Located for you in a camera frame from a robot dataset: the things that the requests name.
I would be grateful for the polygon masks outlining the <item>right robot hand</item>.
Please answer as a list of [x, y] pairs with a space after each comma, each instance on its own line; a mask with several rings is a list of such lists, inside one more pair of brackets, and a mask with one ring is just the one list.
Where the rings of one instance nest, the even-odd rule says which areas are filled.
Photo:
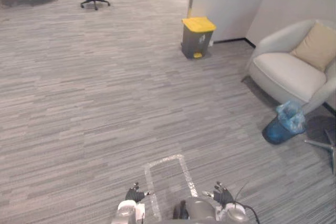
[[232, 194], [221, 182], [217, 181], [214, 188], [215, 190], [213, 192], [203, 190], [202, 195], [213, 199], [219, 203], [222, 208], [225, 208], [227, 204], [234, 202]]

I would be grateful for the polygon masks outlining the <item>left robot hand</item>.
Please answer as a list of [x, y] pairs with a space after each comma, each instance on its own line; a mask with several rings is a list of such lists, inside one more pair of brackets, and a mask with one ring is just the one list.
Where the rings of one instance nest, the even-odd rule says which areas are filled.
[[135, 182], [133, 186], [127, 191], [125, 200], [133, 200], [135, 203], [139, 203], [146, 196], [151, 195], [152, 192], [148, 191], [139, 191], [139, 182]]

